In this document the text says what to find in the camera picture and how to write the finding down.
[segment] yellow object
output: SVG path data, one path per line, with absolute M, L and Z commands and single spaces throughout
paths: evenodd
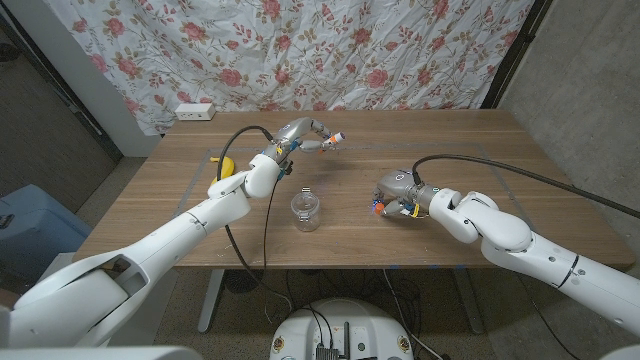
M 420 210 L 420 204 L 416 204 L 416 208 L 413 210 L 413 214 L 411 214 L 411 217 L 418 217 L 418 210 Z
M 209 160 L 211 160 L 211 162 L 219 162 L 220 158 L 210 158 Z M 231 174 L 233 174 L 233 160 L 225 156 L 222 161 L 222 173 L 220 174 L 220 177 L 224 179 L 231 176 Z M 213 179 L 211 185 L 215 184 L 216 181 L 218 181 L 217 176 Z

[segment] blue container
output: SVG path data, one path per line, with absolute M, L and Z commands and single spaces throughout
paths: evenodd
M 5 272 L 31 282 L 59 253 L 77 251 L 91 232 L 89 225 L 35 185 L 0 199 L 0 216 L 0 263 Z

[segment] wooden table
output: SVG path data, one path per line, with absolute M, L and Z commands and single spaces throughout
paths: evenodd
M 568 179 L 514 118 L 499 110 L 218 113 L 208 122 L 178 122 L 127 185 L 78 250 L 75 260 L 127 246 L 172 216 L 205 199 L 220 148 L 239 128 L 259 124 L 275 134 L 303 116 L 325 123 L 347 140 L 324 154 L 294 152 L 293 173 L 275 191 L 267 235 L 270 268 L 428 268 L 490 266 L 480 241 L 465 245 L 442 226 L 371 213 L 371 191 L 391 170 L 410 168 L 420 157 L 453 153 L 485 157 Z M 266 146 L 257 131 L 239 137 L 228 153 L 240 170 Z M 586 200 L 534 180 L 485 165 L 433 161 L 422 179 L 466 194 L 479 191 L 533 229 L 593 260 L 625 268 L 631 250 Z M 303 233 L 293 226 L 290 201 L 302 187 L 320 198 L 321 226 Z M 231 228 L 252 266 L 262 266 L 268 199 L 251 199 L 252 210 Z M 225 232 L 206 238 L 178 266 L 241 268 Z

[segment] transparent cup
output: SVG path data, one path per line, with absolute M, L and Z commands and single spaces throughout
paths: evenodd
M 320 199 L 311 193 L 309 188 L 303 188 L 291 200 L 293 223 L 300 231 L 313 231 L 320 226 Z

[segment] small colorful object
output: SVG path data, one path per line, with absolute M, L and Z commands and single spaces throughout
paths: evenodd
M 220 158 L 210 158 L 209 160 L 211 160 L 211 162 L 219 162 Z M 222 179 L 231 176 L 231 174 L 233 174 L 233 160 L 231 160 L 231 158 L 229 157 L 224 157 L 224 160 L 222 161 L 222 173 L 220 174 L 220 177 Z M 211 182 L 211 185 L 215 184 L 216 181 L 218 181 L 218 177 L 216 176 L 213 181 Z

